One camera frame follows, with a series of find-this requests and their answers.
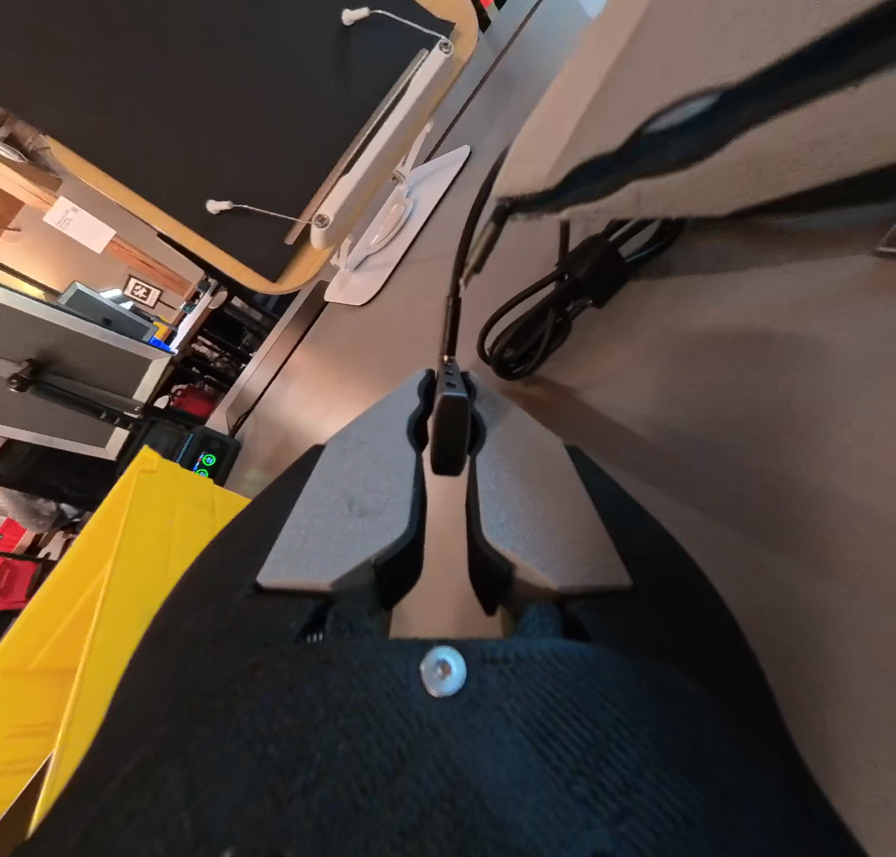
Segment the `grey box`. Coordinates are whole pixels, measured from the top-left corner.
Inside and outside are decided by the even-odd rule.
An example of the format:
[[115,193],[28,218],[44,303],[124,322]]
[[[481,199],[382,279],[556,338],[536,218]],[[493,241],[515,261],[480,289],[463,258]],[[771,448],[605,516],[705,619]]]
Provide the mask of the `grey box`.
[[73,282],[61,292],[57,305],[99,327],[141,343],[149,343],[156,336],[157,329],[152,321],[79,282]]

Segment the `black board with wooden edge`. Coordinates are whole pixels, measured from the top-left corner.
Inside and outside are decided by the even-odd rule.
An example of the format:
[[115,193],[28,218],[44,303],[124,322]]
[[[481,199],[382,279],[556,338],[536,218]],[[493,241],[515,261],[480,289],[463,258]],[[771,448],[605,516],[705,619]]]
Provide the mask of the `black board with wooden edge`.
[[477,34],[471,0],[2,0],[2,107],[198,266],[287,293],[330,258],[287,237],[400,75],[447,36],[444,96]]

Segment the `red bag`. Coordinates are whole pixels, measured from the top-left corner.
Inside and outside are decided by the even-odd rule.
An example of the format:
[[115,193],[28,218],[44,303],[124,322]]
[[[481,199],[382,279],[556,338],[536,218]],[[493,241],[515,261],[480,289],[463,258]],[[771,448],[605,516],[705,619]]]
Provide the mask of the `red bag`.
[[1,611],[24,609],[71,546],[77,523],[39,534],[13,520],[1,523]]

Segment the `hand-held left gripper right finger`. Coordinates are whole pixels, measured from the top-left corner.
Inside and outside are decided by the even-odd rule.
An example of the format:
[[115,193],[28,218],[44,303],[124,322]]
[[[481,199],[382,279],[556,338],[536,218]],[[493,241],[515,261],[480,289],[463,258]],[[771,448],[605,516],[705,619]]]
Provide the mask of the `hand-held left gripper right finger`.
[[468,571],[485,614],[631,591],[564,442],[480,376],[471,374],[469,384]]

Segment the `black power meter green display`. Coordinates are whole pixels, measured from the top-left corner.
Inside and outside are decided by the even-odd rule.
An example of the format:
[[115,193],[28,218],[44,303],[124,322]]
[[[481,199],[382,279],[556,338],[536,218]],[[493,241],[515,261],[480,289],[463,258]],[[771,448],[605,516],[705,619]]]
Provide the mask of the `black power meter green display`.
[[186,434],[172,461],[193,474],[223,486],[230,477],[241,449],[242,444],[237,439],[200,426]]

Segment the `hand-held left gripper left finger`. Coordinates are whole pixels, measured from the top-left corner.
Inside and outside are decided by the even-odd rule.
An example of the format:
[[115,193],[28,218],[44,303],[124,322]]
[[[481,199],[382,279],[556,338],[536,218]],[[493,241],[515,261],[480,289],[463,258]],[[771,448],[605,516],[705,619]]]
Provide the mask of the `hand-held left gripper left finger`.
[[266,591],[394,608],[423,567],[429,371],[420,370],[333,434],[297,495],[256,583]]

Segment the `white paper label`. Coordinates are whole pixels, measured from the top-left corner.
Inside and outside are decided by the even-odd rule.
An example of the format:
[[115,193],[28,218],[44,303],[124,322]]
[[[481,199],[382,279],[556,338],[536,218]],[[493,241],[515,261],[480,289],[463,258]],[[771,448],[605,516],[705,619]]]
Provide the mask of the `white paper label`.
[[64,196],[56,199],[42,221],[96,254],[102,254],[116,238],[110,225]]

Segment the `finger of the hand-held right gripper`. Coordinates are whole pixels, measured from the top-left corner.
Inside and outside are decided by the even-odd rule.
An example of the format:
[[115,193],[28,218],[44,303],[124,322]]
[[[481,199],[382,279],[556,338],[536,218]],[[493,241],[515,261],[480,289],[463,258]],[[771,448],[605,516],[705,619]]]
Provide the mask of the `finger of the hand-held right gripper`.
[[[704,60],[715,49],[736,67],[806,48],[894,49],[894,0],[608,0],[570,59],[581,48],[695,49]],[[783,200],[893,199],[894,164]]]
[[516,216],[727,216],[894,164],[894,49],[581,48],[512,144]]

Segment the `black usb hub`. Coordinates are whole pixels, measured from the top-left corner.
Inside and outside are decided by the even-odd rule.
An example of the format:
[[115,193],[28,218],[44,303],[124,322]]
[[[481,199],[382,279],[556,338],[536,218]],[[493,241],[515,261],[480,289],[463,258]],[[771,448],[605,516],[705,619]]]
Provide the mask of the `black usb hub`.
[[458,477],[467,463],[472,397],[456,359],[442,357],[435,374],[431,414],[430,465],[432,473]]

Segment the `yellow bin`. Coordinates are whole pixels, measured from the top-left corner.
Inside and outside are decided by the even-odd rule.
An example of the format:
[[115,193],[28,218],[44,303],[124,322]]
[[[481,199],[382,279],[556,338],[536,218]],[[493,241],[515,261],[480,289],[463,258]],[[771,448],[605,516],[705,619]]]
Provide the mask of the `yellow bin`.
[[249,502],[143,448],[6,632],[2,855],[49,813],[156,613]]

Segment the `white clamp stand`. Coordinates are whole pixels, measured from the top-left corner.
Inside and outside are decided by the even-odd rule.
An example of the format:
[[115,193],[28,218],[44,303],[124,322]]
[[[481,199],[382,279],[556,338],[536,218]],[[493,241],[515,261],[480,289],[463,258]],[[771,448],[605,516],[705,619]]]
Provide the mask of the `white clamp stand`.
[[447,36],[414,58],[287,237],[292,244],[308,235],[330,257],[326,303],[361,307],[375,298],[469,159],[462,146],[419,161],[455,68]]

